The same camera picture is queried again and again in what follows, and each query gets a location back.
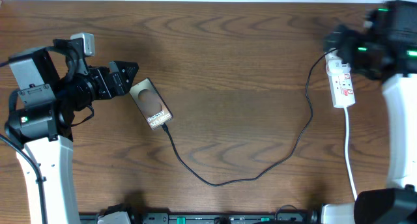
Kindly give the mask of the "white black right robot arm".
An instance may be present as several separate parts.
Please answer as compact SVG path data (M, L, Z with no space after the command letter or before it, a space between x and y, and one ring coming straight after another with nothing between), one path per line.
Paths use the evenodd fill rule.
M326 204L321 223L416 222L416 3L393 0L371 11L358 32L341 24L324 40L328 56L381 82L389 120L386 188L353 203Z

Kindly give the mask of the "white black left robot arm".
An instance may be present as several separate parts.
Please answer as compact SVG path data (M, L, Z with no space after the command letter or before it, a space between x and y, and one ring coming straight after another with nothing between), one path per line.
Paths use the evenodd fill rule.
M1 140L16 151L32 223L81 221L72 173L75 114L127 94L139 70L126 61L90 66L94 54L93 35L79 33L8 58L18 88L9 96Z

